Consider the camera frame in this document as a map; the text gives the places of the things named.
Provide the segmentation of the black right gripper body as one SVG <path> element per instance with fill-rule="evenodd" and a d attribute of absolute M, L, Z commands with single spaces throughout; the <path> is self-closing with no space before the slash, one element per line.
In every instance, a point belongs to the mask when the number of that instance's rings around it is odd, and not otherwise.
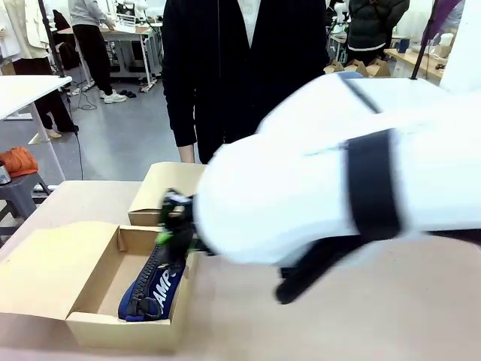
<path fill-rule="evenodd" d="M 171 234 L 168 242 L 162 245 L 168 265 L 179 265 L 184 261 L 189 254 L 188 246 L 195 240 L 193 199 L 193 196 L 185 196 L 174 188 L 168 188 L 163 196 L 160 225 L 162 233 Z"/>

